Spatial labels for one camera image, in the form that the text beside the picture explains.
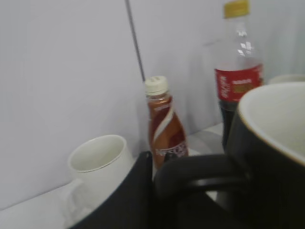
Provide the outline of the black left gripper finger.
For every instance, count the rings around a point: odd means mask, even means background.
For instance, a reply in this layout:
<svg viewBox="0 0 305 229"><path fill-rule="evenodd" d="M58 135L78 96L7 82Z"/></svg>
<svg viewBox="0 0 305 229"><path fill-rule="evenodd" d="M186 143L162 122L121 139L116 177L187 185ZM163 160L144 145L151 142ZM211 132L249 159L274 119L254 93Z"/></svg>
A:
<svg viewBox="0 0 305 229"><path fill-rule="evenodd" d="M141 152L118 188L72 229L151 229L153 157Z"/></svg>

